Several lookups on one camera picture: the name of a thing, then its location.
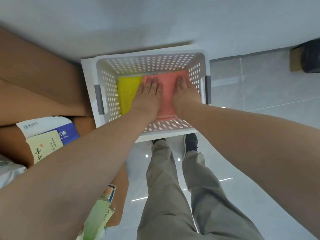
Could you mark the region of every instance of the trouser leg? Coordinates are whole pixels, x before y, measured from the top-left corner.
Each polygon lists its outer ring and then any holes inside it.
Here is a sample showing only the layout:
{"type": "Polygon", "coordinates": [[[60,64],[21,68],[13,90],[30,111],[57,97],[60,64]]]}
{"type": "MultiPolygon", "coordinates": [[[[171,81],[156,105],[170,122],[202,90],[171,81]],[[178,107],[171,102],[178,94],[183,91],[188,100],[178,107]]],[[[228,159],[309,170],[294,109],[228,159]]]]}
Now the trouser leg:
{"type": "Polygon", "coordinates": [[[194,221],[202,235],[212,239],[263,239],[253,222],[225,196],[219,180],[205,166],[202,153],[190,151],[182,162],[191,192],[194,221]]]}
{"type": "Polygon", "coordinates": [[[189,204],[177,176],[173,154],[164,140],[152,147],[146,173],[149,196],[142,212],[137,239],[198,239],[189,204]]]}

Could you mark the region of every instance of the basket handle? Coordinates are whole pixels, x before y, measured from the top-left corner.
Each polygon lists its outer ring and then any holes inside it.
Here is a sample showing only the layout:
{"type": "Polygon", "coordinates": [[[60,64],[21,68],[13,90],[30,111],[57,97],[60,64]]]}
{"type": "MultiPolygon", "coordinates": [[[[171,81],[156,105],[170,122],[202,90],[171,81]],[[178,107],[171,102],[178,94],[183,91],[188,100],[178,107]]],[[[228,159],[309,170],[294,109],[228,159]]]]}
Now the basket handle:
{"type": "Polygon", "coordinates": [[[204,77],[205,104],[211,104],[211,76],[204,77]]]}
{"type": "Polygon", "coordinates": [[[100,115],[104,115],[104,108],[103,108],[103,101],[102,101],[102,94],[101,94],[101,86],[94,85],[94,91],[96,92],[96,99],[98,105],[98,113],[100,115]]]}

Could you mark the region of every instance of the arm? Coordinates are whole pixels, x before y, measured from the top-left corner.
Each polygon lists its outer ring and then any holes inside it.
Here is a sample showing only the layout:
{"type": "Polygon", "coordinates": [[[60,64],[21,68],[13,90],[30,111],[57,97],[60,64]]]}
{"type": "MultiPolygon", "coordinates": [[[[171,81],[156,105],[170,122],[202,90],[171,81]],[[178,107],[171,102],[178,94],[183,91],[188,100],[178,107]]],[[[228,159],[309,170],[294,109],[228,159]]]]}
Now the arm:
{"type": "Polygon", "coordinates": [[[129,113],[50,154],[0,190],[1,239],[76,239],[90,210],[157,118],[162,84],[140,84],[129,113]]]}
{"type": "Polygon", "coordinates": [[[320,238],[320,130],[202,104],[194,86],[181,78],[172,103],[226,160],[320,238]]]}

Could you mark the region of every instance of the white wall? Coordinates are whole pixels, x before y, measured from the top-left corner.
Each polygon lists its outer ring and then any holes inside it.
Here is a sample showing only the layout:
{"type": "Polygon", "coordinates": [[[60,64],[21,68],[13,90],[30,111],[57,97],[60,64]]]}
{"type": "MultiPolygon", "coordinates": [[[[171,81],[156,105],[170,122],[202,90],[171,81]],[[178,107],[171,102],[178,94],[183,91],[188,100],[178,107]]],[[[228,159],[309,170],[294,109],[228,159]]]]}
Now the white wall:
{"type": "Polygon", "coordinates": [[[179,42],[210,59],[320,37],[320,0],[0,0],[0,25],[68,59],[179,42]]]}

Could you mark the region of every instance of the shoe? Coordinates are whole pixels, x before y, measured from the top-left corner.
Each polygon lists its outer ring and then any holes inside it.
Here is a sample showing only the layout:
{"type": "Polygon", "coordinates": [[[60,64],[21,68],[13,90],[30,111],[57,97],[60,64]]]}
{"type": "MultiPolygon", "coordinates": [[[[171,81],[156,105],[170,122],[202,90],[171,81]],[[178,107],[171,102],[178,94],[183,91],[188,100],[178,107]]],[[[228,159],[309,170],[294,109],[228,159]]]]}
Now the shoe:
{"type": "Polygon", "coordinates": [[[184,135],[183,144],[185,149],[183,156],[185,156],[187,152],[198,151],[198,138],[195,133],[184,135]]]}
{"type": "Polygon", "coordinates": [[[165,138],[161,138],[161,139],[155,139],[155,140],[152,140],[152,144],[154,145],[157,141],[159,141],[159,140],[164,140],[164,141],[166,141],[166,139],[165,138]]]}

